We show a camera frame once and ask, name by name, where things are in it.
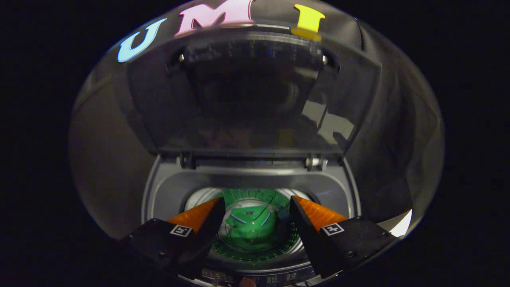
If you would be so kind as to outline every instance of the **lid hinge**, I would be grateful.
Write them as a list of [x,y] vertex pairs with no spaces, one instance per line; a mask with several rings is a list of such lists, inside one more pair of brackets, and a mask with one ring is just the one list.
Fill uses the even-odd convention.
[[183,169],[194,170],[196,169],[196,162],[193,153],[181,152],[179,157],[177,158],[177,162],[181,165]]
[[315,157],[310,155],[304,161],[304,165],[306,166],[309,172],[312,170],[322,171],[326,169],[327,159],[324,158],[323,154],[319,154],[318,156]]

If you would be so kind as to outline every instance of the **letter m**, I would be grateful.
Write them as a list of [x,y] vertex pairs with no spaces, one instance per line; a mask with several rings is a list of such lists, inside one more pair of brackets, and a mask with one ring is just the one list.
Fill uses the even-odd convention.
[[253,2],[253,0],[226,0],[216,9],[206,4],[188,8],[180,13],[183,20],[179,32],[177,32],[175,36],[187,34],[195,30],[193,28],[194,21],[200,25],[200,27],[210,27],[214,25],[223,14],[225,15],[225,20],[223,20],[222,24],[253,22],[250,17],[251,2]]

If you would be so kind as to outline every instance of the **yellow letter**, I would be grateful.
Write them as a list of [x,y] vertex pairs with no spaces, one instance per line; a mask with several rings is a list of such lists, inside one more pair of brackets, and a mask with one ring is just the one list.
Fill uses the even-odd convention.
[[297,27],[318,32],[320,19],[325,19],[326,16],[317,10],[300,4],[296,4],[294,7],[299,10],[299,21],[297,22]]

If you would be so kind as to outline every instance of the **washing machine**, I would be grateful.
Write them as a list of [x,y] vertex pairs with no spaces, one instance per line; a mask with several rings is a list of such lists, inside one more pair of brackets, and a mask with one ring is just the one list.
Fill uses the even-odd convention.
[[69,158],[117,240],[225,199],[201,275],[181,282],[312,286],[344,270],[315,274],[291,197],[404,239],[434,196],[443,132],[424,76],[361,20],[319,1],[202,0],[106,52],[73,107]]

